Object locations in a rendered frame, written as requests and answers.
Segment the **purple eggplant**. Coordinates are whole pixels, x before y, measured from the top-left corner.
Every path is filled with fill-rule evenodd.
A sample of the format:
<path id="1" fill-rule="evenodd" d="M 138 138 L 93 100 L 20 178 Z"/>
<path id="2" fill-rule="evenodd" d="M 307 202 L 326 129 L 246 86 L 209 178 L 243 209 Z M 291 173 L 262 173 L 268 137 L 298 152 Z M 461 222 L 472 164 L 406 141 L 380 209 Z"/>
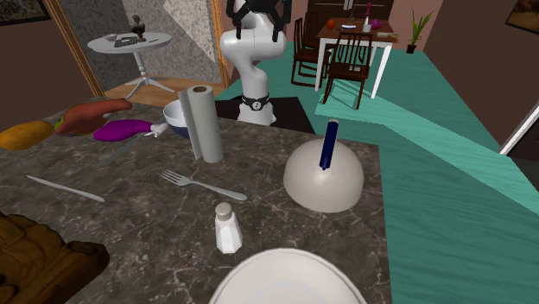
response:
<path id="1" fill-rule="evenodd" d="M 120 119 L 106 123 L 93 133 L 101 142 L 120 142 L 138 133 L 149 133 L 152 123 L 138 119 Z"/>

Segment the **brown framed wall picture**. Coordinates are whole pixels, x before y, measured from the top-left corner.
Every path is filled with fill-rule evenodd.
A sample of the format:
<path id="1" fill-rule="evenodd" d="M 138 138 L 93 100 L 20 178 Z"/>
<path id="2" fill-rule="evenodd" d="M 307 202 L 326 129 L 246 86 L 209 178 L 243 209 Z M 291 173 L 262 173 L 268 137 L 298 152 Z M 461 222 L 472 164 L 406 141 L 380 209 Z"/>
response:
<path id="1" fill-rule="evenodd" d="M 517 0 L 505 24 L 539 35 L 539 0 Z"/>

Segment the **white and blue bowl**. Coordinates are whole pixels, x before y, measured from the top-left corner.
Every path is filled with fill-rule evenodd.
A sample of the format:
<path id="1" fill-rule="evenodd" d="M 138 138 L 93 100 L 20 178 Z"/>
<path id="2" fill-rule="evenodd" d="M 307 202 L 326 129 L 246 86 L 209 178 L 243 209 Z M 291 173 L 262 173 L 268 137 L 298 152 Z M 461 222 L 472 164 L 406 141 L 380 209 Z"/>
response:
<path id="1" fill-rule="evenodd" d="M 190 138 L 187 123 L 181 108 L 181 101 L 179 99 L 172 101 L 164 107 L 163 116 L 175 134 L 186 139 Z"/>

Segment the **silver fork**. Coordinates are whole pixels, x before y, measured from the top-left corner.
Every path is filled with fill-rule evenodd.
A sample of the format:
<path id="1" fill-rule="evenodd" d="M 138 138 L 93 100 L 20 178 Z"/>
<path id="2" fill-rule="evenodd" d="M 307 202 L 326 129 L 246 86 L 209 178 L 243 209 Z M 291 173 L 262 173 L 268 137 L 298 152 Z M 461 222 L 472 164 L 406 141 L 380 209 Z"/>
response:
<path id="1" fill-rule="evenodd" d="M 238 193 L 238 192 L 234 192 L 234 191 L 231 191 L 231 190 L 226 190 L 224 188 L 220 188 L 220 187 L 215 187 L 215 186 L 210 186 L 210 185 L 207 185 L 205 183 L 202 183 L 202 182 L 199 182 L 199 181 L 196 181 L 196 180 L 191 180 L 190 178 L 184 176 L 184 175 L 181 175 L 181 174 L 177 174 L 173 171 L 170 171 L 170 170 L 164 170 L 162 173 L 161 173 L 161 177 L 164 178 L 165 180 L 167 181 L 170 181 L 172 183 L 174 183 L 175 185 L 177 186 L 187 186 L 187 185 L 197 185 L 197 186 L 201 186 L 201 187 L 204 187 L 204 188 L 207 188 L 207 189 L 210 189 L 216 193 L 220 193 L 220 194 L 223 194 L 227 197 L 230 197 L 230 198 L 233 198 L 235 200 L 241 200 L 241 201 L 244 201 L 244 200 L 247 200 L 247 196 L 245 194 L 242 194 L 242 193 Z"/>

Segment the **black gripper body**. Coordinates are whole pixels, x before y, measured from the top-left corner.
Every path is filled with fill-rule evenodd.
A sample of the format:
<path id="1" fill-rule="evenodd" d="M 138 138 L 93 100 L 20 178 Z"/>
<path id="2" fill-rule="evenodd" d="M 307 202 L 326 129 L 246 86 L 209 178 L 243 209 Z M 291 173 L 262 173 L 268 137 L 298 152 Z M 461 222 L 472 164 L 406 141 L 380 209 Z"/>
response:
<path id="1" fill-rule="evenodd" d="M 255 13 L 271 14 L 276 12 L 278 0 L 246 0 L 250 11 Z"/>

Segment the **white dome-shaped bowl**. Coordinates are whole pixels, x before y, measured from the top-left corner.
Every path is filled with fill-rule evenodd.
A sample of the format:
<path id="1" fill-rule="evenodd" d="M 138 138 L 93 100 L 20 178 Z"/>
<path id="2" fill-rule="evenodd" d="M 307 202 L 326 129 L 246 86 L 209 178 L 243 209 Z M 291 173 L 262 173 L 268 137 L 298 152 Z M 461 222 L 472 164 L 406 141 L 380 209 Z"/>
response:
<path id="1" fill-rule="evenodd" d="M 288 195 L 316 212 L 343 212 L 355 206 L 362 194 L 364 170 L 356 154 L 337 142 L 330 167 L 320 167 L 323 141 L 303 143 L 289 157 L 283 176 Z"/>

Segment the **red-brown sweet potato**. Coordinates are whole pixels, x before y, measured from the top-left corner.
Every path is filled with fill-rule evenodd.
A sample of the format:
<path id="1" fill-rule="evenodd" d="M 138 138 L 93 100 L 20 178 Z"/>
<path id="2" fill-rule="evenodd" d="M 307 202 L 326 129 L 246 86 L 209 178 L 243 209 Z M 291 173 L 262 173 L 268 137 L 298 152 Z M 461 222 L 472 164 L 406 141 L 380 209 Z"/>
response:
<path id="1" fill-rule="evenodd" d="M 110 115 L 132 108 L 124 98 L 107 99 L 76 104 L 69 108 L 55 123 L 54 133 L 58 136 L 84 136 L 105 125 Z"/>

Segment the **dark framed wall picture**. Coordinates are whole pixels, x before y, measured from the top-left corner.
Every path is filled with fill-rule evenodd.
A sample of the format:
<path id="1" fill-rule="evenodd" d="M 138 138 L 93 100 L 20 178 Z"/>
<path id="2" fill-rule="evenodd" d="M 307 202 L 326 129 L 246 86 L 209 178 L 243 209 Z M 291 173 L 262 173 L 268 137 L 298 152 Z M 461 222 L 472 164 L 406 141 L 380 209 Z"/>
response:
<path id="1" fill-rule="evenodd" d="M 0 26 L 50 19 L 42 0 L 0 0 Z"/>

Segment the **dark robot stand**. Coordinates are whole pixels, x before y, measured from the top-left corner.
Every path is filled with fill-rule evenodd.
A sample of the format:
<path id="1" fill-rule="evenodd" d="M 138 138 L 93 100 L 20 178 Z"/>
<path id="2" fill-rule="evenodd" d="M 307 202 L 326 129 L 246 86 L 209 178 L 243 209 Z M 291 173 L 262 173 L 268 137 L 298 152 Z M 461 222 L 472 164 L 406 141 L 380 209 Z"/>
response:
<path id="1" fill-rule="evenodd" d="M 276 116 L 276 121 L 271 124 L 272 127 L 314 134 L 308 115 L 297 97 L 271 98 L 269 101 L 273 105 Z M 217 100 L 218 117 L 237 120 L 241 102 L 240 96 L 228 100 Z"/>

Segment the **white plate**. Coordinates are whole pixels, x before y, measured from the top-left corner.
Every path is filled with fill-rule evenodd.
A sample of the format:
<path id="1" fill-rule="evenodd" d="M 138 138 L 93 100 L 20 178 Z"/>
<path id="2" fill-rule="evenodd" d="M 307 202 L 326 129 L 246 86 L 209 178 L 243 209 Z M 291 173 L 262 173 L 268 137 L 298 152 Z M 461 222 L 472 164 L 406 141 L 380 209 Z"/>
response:
<path id="1" fill-rule="evenodd" d="M 368 304 L 334 264 L 313 253 L 279 248 L 242 261 L 208 304 Z"/>

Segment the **grey kitchen knife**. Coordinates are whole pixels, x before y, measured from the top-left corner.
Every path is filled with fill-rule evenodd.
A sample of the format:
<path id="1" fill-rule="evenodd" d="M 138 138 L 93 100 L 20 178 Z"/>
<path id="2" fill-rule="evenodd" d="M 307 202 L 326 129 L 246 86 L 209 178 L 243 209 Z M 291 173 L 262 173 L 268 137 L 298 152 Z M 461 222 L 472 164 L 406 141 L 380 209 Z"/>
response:
<path id="1" fill-rule="evenodd" d="M 122 146 L 120 149 L 112 153 L 109 157 L 107 157 L 105 160 L 99 163 L 100 166 L 104 166 L 109 164 L 110 162 L 114 161 L 116 158 L 118 158 L 122 153 L 129 150 L 134 144 L 136 144 L 141 138 L 143 137 L 143 134 L 139 134 L 135 136 L 134 139 L 127 142 L 124 146 Z"/>

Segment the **brown bread loaf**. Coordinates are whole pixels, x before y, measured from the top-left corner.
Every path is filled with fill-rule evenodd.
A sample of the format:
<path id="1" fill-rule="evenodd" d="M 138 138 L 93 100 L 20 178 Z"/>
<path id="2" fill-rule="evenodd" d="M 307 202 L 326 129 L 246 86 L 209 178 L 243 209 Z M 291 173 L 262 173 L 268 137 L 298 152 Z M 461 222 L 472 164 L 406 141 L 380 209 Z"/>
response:
<path id="1" fill-rule="evenodd" d="M 0 304 L 65 304 L 109 261 L 102 244 L 67 243 L 47 225 L 0 212 Z"/>

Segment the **grey paper towel roll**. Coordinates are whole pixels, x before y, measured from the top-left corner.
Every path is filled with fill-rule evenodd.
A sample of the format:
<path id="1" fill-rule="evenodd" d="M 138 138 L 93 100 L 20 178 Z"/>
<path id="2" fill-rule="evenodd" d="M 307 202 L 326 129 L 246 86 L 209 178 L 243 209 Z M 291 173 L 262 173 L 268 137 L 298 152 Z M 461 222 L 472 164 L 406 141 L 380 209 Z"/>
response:
<path id="1" fill-rule="evenodd" d="M 179 92 L 179 100 L 195 159 L 220 162 L 224 153 L 213 89 L 209 85 L 192 86 Z"/>

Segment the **silver table knife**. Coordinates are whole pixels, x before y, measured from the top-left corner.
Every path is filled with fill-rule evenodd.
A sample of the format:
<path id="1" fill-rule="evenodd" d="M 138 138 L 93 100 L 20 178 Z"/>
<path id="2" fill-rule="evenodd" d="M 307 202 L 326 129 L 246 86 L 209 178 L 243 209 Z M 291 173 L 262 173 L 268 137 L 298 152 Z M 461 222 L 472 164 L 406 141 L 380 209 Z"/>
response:
<path id="1" fill-rule="evenodd" d="M 70 187 L 65 187 L 65 186 L 53 183 L 51 181 L 43 180 L 43 179 L 28 175 L 28 174 L 26 176 L 29 179 L 33 180 L 33 181 L 36 181 L 38 183 L 41 183 L 41 184 L 49 186 L 49 187 L 53 187 L 53 188 L 57 188 L 57 189 L 60 189 L 60 190 L 68 191 L 70 193 L 76 193 L 76 194 L 78 194 L 78 195 L 80 195 L 82 197 L 88 198 L 90 200 L 95 200 L 95 201 L 98 201 L 98 202 L 105 202 L 104 198 L 99 197 L 99 196 L 97 196 L 95 194 L 92 194 L 92 193 L 84 192 L 84 191 L 74 189 L 74 188 L 70 188 Z"/>

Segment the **yellow potato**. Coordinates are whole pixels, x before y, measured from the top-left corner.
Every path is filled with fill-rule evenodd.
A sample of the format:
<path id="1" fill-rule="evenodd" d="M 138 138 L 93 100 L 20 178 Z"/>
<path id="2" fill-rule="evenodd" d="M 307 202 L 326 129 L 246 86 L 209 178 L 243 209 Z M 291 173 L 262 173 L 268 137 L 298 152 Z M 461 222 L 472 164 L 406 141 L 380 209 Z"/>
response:
<path id="1" fill-rule="evenodd" d="M 0 148 L 8 150 L 28 149 L 47 139 L 54 126 L 46 121 L 33 121 L 15 125 L 0 133 Z"/>

